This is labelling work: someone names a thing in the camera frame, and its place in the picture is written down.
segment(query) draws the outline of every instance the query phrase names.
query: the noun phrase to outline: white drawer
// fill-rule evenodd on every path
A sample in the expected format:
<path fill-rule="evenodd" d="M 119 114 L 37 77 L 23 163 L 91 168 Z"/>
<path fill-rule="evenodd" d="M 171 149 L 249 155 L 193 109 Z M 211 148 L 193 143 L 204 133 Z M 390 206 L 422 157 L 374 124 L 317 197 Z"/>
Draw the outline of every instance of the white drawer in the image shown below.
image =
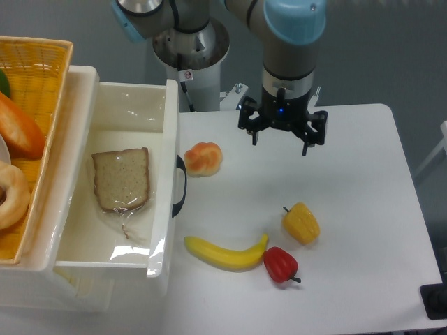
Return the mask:
<path fill-rule="evenodd" d="M 72 298 L 87 301 L 87 309 L 94 310 L 107 305 L 114 280 L 146 280 L 154 294 L 163 295 L 173 212 L 181 209 L 185 195 L 176 199 L 177 179 L 186 192 L 184 173 L 177 169 L 184 166 L 177 155 L 176 81 L 163 86 L 106 83 L 99 82 L 94 68 L 71 66 L 62 108 L 44 180 L 45 199 L 38 202 L 41 217 L 21 262 L 0 266 L 0 305 L 39 306 L 54 291 L 49 308 L 67 305 Z M 113 224 L 119 220 L 108 222 L 110 216 L 98 207 L 91 154 L 141 147 L 149 149 L 151 199 L 129 221 L 127 239 Z M 35 292 L 35 299 L 25 291 L 18 296 L 24 287 Z M 68 309 L 83 305 L 78 302 L 69 302 Z"/>

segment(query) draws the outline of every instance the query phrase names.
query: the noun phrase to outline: black cable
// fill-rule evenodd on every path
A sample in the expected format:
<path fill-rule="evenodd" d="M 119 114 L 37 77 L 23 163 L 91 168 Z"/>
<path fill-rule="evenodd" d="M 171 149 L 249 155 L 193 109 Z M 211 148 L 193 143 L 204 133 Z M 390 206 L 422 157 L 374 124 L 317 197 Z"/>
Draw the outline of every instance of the black cable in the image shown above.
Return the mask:
<path fill-rule="evenodd" d="M 182 59 L 183 59 L 182 55 L 177 54 L 177 71 L 179 72 L 182 70 Z M 180 86 L 182 88 L 184 95 L 186 96 L 186 99 L 188 100 L 189 111 L 195 112 L 196 109 L 194 108 L 191 97 L 189 96 L 188 89 L 186 88 L 186 83 L 184 81 L 180 81 Z"/>
<path fill-rule="evenodd" d="M 247 16 L 245 17 L 245 21 L 246 21 L 247 27 L 249 27 L 249 29 L 250 29 L 251 12 L 253 12 L 253 8 L 254 8 L 254 6 L 256 5 L 257 2 L 258 2 L 258 0 L 252 0 L 251 1 L 250 7 L 249 7 L 249 9 L 247 11 Z"/>

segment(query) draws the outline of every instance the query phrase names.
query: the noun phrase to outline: orange bread roll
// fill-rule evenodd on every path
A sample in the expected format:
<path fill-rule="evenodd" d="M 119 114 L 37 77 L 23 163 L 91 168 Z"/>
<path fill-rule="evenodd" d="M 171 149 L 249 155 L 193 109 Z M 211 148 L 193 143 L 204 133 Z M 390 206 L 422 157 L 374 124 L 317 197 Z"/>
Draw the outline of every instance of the orange bread roll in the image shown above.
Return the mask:
<path fill-rule="evenodd" d="M 219 171 L 222 158 L 219 145 L 200 142 L 184 155 L 186 171 L 190 176 L 212 176 Z"/>
<path fill-rule="evenodd" d="M 11 99 L 0 92 L 0 135 L 12 158 L 39 159 L 45 136 L 37 123 Z"/>

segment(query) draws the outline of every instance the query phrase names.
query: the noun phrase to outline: black handle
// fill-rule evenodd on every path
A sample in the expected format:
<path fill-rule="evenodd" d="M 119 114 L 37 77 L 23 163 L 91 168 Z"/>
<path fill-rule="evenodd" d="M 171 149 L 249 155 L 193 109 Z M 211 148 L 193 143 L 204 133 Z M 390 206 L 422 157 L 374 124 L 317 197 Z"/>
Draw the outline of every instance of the black handle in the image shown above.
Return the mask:
<path fill-rule="evenodd" d="M 184 173 L 184 189 L 183 189 L 183 196 L 182 199 L 177 203 L 177 204 L 173 204 L 173 218 L 176 217 L 176 215 L 178 213 L 180 213 L 180 210 L 182 210 L 183 204 L 184 204 L 184 200 L 186 198 L 186 186 L 187 186 L 187 177 L 186 177 L 186 166 L 184 164 L 184 161 L 182 159 L 182 157 L 180 157 L 179 155 L 177 155 L 177 168 L 181 169 Z"/>

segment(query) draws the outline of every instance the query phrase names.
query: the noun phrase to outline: banana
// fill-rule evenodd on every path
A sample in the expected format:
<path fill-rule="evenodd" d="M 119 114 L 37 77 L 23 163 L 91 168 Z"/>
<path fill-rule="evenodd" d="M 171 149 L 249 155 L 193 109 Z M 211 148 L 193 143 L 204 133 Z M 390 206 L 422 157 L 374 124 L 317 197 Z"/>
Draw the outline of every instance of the banana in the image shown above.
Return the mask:
<path fill-rule="evenodd" d="M 187 236 L 184 245 L 188 251 L 215 267 L 229 270 L 250 269 L 259 264 L 263 259 L 267 247 L 268 236 L 263 234 L 261 240 L 246 250 L 230 250 L 212 244 L 200 237 Z"/>

